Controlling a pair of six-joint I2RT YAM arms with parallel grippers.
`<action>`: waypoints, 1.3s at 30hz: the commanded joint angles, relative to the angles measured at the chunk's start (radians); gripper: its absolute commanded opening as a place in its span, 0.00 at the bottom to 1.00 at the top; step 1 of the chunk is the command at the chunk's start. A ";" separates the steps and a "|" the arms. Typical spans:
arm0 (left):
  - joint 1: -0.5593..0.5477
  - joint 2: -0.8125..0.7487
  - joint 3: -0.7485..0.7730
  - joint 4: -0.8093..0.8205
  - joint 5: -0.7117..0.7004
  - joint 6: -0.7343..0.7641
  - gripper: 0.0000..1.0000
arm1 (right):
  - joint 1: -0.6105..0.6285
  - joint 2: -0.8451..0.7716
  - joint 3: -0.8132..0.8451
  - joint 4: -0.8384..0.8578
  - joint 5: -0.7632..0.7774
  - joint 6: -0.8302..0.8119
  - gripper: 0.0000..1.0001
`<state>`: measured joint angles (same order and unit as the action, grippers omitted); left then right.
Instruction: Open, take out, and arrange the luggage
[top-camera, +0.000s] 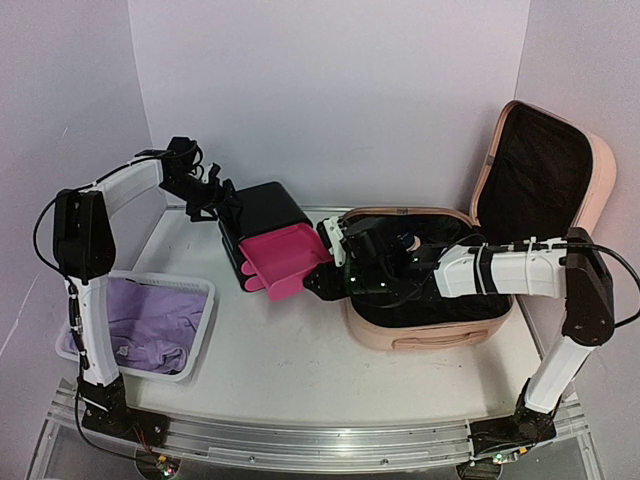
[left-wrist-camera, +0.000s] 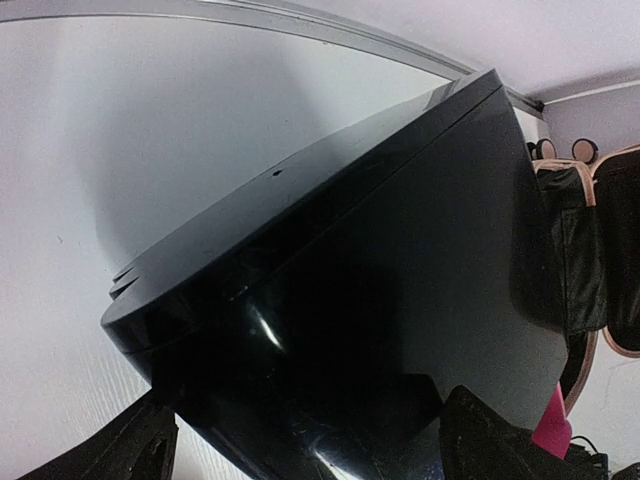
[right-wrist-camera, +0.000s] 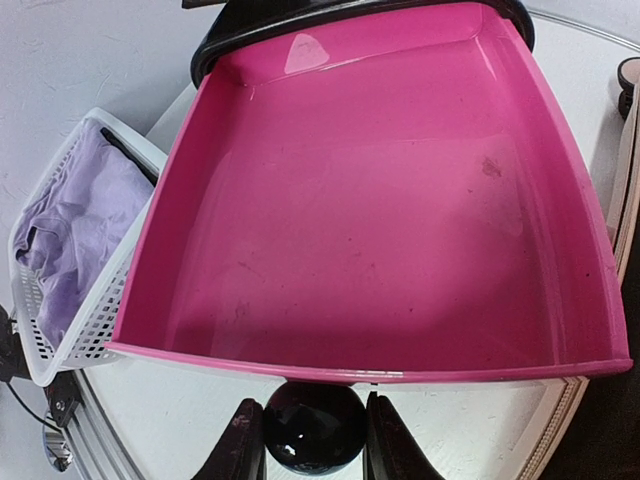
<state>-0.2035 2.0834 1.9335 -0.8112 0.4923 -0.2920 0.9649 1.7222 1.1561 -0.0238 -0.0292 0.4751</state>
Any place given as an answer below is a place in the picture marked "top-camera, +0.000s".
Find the black pink drawer organizer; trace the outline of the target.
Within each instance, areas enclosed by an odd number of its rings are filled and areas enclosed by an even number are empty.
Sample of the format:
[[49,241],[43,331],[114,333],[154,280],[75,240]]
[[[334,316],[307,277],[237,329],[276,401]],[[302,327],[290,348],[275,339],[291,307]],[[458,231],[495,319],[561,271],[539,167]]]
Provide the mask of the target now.
[[302,292],[303,279],[332,260],[311,220],[279,182],[237,191],[244,206],[239,222],[218,217],[218,226],[240,287],[266,290],[272,301]]

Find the white perforated plastic basket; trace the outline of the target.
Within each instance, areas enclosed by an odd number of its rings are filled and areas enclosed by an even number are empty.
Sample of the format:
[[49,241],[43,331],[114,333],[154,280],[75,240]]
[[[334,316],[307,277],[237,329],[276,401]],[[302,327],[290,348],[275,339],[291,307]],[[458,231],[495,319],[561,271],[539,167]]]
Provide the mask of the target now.
[[205,279],[113,270],[78,285],[81,327],[62,327],[55,350],[81,357],[86,381],[108,385],[121,374],[165,382],[188,379],[212,317],[215,287]]

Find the purple garment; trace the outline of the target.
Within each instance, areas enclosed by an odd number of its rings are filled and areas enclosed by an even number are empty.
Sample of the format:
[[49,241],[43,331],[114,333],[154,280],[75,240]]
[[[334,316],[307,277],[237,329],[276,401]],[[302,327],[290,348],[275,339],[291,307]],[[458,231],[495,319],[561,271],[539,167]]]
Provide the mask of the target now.
[[107,311],[116,364],[176,375],[187,364],[207,294],[110,278]]

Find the pink hard-shell suitcase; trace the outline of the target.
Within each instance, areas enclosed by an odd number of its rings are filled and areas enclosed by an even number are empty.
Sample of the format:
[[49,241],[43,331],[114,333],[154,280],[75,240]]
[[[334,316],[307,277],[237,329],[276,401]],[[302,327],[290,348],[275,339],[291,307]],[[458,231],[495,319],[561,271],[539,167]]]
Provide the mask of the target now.
[[[520,101],[500,113],[467,213],[435,207],[363,207],[345,224],[372,217],[412,226],[425,243],[506,244],[592,232],[616,181],[616,161],[597,135]],[[377,350],[438,350],[494,335],[514,304],[509,295],[412,299],[387,295],[348,301],[347,325]]]

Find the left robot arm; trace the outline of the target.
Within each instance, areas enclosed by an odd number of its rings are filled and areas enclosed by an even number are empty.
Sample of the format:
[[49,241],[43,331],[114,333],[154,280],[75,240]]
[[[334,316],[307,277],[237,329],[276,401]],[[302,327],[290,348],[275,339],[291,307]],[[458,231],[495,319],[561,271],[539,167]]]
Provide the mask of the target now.
[[44,207],[53,215],[53,258],[38,258],[65,282],[85,389],[123,383],[107,320],[108,277],[116,260],[112,217],[159,188],[185,202],[191,221],[217,220],[220,207],[236,207],[239,200],[233,182],[220,179],[220,166],[203,167],[203,158],[196,141],[175,137],[165,150],[144,150],[89,184],[60,190]]

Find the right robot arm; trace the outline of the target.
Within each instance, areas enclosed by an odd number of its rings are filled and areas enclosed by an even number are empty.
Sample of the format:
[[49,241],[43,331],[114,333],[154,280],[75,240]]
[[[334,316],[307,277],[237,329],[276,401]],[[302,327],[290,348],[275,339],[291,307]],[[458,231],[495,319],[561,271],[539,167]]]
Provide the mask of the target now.
[[471,424],[471,440],[486,448],[530,446],[553,436],[561,397],[587,358],[639,319],[638,313],[617,319],[606,261],[618,263],[634,283],[638,273],[582,228],[503,243],[477,232],[429,241],[413,229],[393,231],[374,218],[345,225],[331,217],[319,230],[330,259],[307,274],[303,285],[324,301],[348,298],[382,311],[419,301],[511,296],[563,306],[554,343],[525,381],[514,411]]

